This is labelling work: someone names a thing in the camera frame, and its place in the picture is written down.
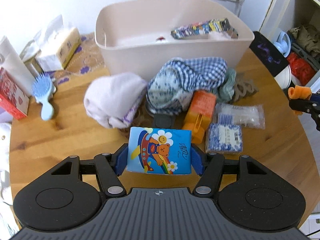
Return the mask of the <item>blue white patterned tissue pack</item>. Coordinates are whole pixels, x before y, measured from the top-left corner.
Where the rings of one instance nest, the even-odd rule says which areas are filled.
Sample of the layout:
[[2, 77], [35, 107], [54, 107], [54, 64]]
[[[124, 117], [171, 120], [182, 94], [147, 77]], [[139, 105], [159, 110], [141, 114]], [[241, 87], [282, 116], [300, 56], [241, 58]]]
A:
[[206, 133], [206, 153], [237, 154], [242, 151], [241, 126], [210, 124]]

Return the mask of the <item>blue cartoon tissue pack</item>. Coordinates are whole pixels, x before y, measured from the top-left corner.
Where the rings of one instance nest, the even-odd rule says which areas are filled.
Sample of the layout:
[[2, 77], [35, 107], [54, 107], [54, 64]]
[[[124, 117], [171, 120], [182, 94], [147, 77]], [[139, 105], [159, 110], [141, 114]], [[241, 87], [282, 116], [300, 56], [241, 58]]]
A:
[[131, 127], [127, 170], [166, 175], [191, 174], [191, 131]]

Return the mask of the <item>orange plastic bottle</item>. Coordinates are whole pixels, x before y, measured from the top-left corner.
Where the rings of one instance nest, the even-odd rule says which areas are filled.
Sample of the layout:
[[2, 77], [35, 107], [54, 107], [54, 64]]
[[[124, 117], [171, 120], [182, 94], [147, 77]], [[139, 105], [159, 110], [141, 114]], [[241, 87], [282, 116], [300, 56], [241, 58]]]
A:
[[193, 94], [189, 109], [184, 119], [184, 130], [191, 131], [191, 143], [200, 144], [214, 115], [216, 96], [204, 90]]

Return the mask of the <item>clear cotton swab bag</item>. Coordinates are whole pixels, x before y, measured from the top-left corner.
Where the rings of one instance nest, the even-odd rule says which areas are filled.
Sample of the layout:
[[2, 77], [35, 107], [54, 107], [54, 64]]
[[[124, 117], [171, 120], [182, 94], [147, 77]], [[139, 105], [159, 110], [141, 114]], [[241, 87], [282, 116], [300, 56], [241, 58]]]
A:
[[262, 105], [236, 106], [218, 103], [215, 107], [215, 120], [218, 124], [239, 125], [264, 129], [265, 116]]

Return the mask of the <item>white lavender cloth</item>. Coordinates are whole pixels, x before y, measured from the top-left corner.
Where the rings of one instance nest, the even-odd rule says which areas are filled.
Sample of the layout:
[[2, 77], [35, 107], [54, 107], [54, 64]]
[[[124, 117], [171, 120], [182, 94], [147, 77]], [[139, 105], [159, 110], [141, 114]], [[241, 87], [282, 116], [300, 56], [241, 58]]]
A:
[[131, 72], [99, 77], [86, 90], [86, 113], [105, 128], [128, 128], [147, 85], [147, 81]]

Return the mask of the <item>taupe hair claw clip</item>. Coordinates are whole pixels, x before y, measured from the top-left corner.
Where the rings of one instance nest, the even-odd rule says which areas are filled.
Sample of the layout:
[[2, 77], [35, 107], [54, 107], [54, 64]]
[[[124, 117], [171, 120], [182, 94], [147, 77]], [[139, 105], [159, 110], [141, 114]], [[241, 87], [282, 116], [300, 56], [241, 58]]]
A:
[[254, 84], [253, 80], [244, 78], [244, 74], [242, 73], [236, 76], [233, 89], [234, 95], [231, 99], [231, 103], [238, 102], [240, 99], [253, 96], [259, 92], [259, 89]]

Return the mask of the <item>green knitted cloth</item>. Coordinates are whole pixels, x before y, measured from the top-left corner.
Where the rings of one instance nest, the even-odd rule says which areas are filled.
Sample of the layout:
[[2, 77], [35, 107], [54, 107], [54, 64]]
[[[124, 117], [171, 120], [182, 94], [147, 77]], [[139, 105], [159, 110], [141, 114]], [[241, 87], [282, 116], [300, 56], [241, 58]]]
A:
[[217, 102], [230, 102], [234, 96], [236, 71], [228, 68], [225, 74], [225, 80], [216, 90]]

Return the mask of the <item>blue white checkered cloth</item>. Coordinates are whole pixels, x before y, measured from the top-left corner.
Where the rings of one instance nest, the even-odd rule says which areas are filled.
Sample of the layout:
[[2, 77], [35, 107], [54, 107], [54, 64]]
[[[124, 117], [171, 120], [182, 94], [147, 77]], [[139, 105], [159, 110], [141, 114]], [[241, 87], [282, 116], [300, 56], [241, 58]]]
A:
[[173, 58], [149, 82], [146, 107], [152, 115], [178, 115], [188, 109], [195, 91], [216, 89], [226, 72], [227, 62], [221, 57]]

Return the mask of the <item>round metal tin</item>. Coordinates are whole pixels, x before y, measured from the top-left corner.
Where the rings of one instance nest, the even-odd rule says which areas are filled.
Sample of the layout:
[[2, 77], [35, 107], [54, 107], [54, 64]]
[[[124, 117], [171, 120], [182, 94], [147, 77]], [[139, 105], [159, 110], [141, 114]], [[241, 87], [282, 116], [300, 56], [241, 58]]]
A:
[[175, 117], [166, 114], [155, 114], [152, 121], [152, 128], [173, 129]]

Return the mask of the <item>red plastic bag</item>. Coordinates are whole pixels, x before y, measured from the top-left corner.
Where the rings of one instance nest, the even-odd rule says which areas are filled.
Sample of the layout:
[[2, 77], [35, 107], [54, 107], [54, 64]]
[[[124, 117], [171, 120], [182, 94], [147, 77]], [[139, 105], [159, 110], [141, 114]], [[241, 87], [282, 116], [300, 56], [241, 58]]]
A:
[[316, 74], [316, 71], [303, 58], [295, 52], [291, 52], [286, 58], [289, 62], [292, 74], [305, 86]]

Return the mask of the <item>olive green clothes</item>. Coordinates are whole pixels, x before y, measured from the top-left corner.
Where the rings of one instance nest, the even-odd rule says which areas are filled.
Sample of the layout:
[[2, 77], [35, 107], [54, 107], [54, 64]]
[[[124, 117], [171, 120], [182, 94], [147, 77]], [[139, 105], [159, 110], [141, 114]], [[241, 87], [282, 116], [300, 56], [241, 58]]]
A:
[[288, 32], [302, 49], [319, 61], [319, 30], [311, 25], [305, 24], [290, 29]]

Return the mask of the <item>blue hair brush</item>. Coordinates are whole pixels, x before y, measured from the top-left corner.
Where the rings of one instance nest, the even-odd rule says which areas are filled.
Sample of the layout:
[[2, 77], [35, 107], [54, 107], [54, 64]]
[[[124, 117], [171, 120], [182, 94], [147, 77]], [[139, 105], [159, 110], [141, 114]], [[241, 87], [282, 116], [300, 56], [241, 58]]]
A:
[[56, 92], [56, 87], [48, 73], [41, 73], [35, 78], [32, 85], [32, 96], [37, 103], [42, 104], [41, 118], [44, 121], [50, 120], [54, 115], [54, 107], [49, 102]]

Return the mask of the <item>purple patterned table mat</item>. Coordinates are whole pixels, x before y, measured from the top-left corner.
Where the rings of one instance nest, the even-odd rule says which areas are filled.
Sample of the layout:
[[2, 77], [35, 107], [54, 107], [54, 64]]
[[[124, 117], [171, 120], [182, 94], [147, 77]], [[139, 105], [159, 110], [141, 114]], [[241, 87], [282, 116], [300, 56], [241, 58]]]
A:
[[54, 85], [61, 85], [71, 79], [106, 67], [100, 48], [95, 42], [94, 33], [81, 34], [80, 38], [81, 43], [76, 48], [67, 67], [64, 70], [49, 72]]

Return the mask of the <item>yellow tissue box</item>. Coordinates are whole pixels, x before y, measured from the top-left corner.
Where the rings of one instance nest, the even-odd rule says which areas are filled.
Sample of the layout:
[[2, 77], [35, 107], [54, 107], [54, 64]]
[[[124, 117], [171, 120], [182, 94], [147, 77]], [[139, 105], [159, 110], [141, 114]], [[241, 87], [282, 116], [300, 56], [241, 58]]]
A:
[[40, 46], [40, 53], [35, 60], [44, 72], [64, 70], [80, 43], [76, 27], [54, 30]]

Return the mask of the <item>colorful comic pack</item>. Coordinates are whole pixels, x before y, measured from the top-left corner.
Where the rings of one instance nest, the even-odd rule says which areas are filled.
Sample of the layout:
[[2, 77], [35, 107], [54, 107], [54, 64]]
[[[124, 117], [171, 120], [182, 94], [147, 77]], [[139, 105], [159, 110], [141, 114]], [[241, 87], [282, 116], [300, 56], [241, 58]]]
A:
[[183, 25], [171, 30], [171, 36], [180, 40], [186, 37], [216, 33], [233, 32], [235, 29], [231, 26], [228, 18], [207, 20], [198, 23]]

